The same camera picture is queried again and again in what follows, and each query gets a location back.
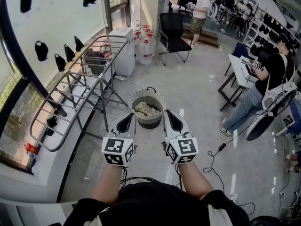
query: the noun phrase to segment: sneaker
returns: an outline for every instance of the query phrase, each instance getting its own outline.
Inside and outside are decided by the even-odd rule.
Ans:
[[[282,148],[283,160],[286,161],[286,150]]]
[[[227,130],[227,129],[224,128],[224,127],[221,127],[220,130],[221,130],[221,132],[225,133],[225,135],[228,136],[228,137],[231,136],[231,134],[232,134],[229,130]]]

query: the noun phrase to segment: black chair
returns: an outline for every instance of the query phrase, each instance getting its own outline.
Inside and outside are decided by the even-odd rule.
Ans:
[[[159,59],[165,66],[167,61],[167,54],[176,52],[185,63],[191,50],[192,38],[187,33],[191,39],[190,45],[188,45],[183,39],[181,39],[181,36],[184,32],[182,15],[177,13],[161,13],[160,20],[160,34],[162,34],[160,42],[165,46],[166,52],[158,53]],[[178,53],[180,51],[188,51],[186,59],[183,59],[182,56]],[[161,54],[166,54],[165,62],[160,57]]]
[[[259,216],[254,218],[249,226],[280,226],[280,220],[271,216]]]

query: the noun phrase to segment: white backpack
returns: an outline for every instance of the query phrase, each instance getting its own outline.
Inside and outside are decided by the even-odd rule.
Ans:
[[[280,55],[283,58],[285,70],[286,70],[287,58],[283,54],[280,54]],[[286,75],[284,74],[285,83],[282,83],[281,85],[279,85],[276,88],[273,88],[271,90],[269,90],[269,80],[268,80],[267,89],[266,89],[265,95],[262,99],[262,107],[263,107],[264,111],[271,111],[290,92],[292,92],[293,90],[297,90],[297,86],[293,82],[294,74],[295,74],[295,67],[293,69],[293,74],[289,81],[287,81]]]

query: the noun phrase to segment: black table leg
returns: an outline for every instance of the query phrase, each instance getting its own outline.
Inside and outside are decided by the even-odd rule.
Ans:
[[[233,106],[235,107],[236,104],[234,102],[231,102],[231,99],[236,95],[236,93],[239,91],[240,87],[237,88],[237,90],[235,90],[235,92],[233,93],[233,95],[227,100],[227,103],[224,104],[224,106],[220,109],[220,111],[222,111],[228,104],[234,104]]]
[[[233,72],[228,79],[222,84],[222,86],[217,90],[218,92],[220,92],[220,94],[222,95],[222,97],[225,98],[225,100],[227,101],[227,104],[229,104],[231,101],[229,100],[229,98],[226,96],[226,94],[222,91],[223,88],[226,87],[226,85],[233,79],[233,77],[235,76],[235,73]]]

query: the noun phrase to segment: red object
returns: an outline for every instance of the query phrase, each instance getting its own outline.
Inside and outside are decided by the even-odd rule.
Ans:
[[[26,143],[26,144],[24,144],[24,146],[25,146],[25,150],[26,150],[26,151],[31,152],[31,153],[33,153],[33,154],[36,154],[36,153],[37,153],[37,148],[34,147],[32,144]]]

